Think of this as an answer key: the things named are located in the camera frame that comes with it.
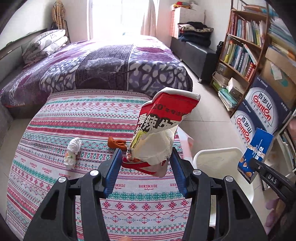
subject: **tiled floor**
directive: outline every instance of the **tiled floor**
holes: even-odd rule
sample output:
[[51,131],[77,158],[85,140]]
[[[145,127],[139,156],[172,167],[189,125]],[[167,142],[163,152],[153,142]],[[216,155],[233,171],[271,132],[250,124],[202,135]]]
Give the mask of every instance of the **tiled floor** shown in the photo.
[[[208,86],[199,84],[189,69],[188,72],[194,82],[193,91],[201,95],[197,108],[180,124],[180,127],[194,139],[192,156],[203,149],[238,147],[243,150],[229,115],[217,94]],[[29,119],[13,121],[0,149],[0,213],[4,218],[9,170],[17,145],[29,122]],[[257,177],[253,185],[255,188],[253,206],[264,222],[269,213],[264,208],[264,203],[275,193],[272,190],[263,193]]]

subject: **patterned tablecloth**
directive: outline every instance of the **patterned tablecloth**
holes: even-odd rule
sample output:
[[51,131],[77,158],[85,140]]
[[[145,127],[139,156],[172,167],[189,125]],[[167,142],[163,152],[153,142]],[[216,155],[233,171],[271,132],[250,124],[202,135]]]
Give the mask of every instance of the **patterned tablecloth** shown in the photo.
[[[52,94],[27,127],[9,174],[7,223],[23,237],[38,206],[60,176],[74,179],[110,159],[109,136],[130,143],[145,94],[112,90],[75,90]],[[69,141],[82,139],[74,169],[63,166]],[[174,146],[182,156],[176,135]],[[160,179],[121,168],[113,193],[101,200],[109,237],[118,240],[181,240],[190,200],[178,192],[168,166]],[[80,197],[76,198],[78,239],[84,240]]]

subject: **metal screw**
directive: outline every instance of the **metal screw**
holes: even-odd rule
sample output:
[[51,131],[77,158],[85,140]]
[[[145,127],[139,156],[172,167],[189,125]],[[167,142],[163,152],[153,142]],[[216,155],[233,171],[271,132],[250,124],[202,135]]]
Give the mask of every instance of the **metal screw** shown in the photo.
[[233,177],[231,176],[227,176],[225,179],[227,182],[233,182]]
[[194,169],[192,172],[194,175],[197,175],[197,176],[201,175],[201,173],[202,173],[202,171],[199,169]]
[[60,177],[59,178],[59,183],[63,183],[63,182],[65,182],[67,180],[67,178],[65,178],[65,177]]
[[91,172],[90,172],[90,175],[91,176],[96,176],[96,175],[98,175],[99,174],[99,171],[98,170],[92,170]]

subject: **bed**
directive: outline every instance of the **bed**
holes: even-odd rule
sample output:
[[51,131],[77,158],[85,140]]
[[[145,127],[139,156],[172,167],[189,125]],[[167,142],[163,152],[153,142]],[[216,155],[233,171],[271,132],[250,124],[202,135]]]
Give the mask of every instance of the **bed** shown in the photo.
[[40,109],[51,93],[113,89],[153,97],[164,87],[192,91],[183,64],[150,36],[72,43],[18,74],[0,92],[9,109]]
[[[120,90],[72,90],[50,95],[17,147],[7,190],[7,224],[22,238],[47,192],[60,176],[74,179],[112,158],[109,136],[130,144],[141,105],[151,97]],[[63,165],[72,138],[82,139],[74,169]],[[174,146],[183,156],[178,135]],[[76,199],[78,240],[83,240],[80,198]],[[160,179],[121,167],[113,193],[101,206],[111,240],[179,240],[190,200],[179,193],[168,166]]]

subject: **purple fabric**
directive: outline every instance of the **purple fabric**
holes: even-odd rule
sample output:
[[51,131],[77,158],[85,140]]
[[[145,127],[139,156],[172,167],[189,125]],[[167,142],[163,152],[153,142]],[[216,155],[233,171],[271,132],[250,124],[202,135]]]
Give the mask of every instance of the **purple fabric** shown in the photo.
[[[132,46],[129,48],[127,60],[122,58],[117,61],[117,57],[111,52],[109,56],[106,55],[106,46],[114,45]],[[92,54],[92,57],[88,58],[87,62],[84,61],[89,54]],[[117,65],[122,62],[125,66],[106,66],[108,59],[112,59]],[[151,97],[166,86],[192,91],[192,80],[183,64],[162,42],[150,36],[123,36],[114,40],[77,42],[63,47],[25,68],[8,83],[0,92],[1,103],[6,107],[43,104],[51,93],[84,88],[84,85],[79,86],[79,77],[89,69],[97,73],[97,76],[92,74],[88,79],[87,74],[83,74],[83,83],[88,86],[89,81],[92,88],[96,89],[104,89],[105,86],[118,83],[112,88],[145,93]],[[119,75],[122,75],[121,79],[114,81],[114,76]]]

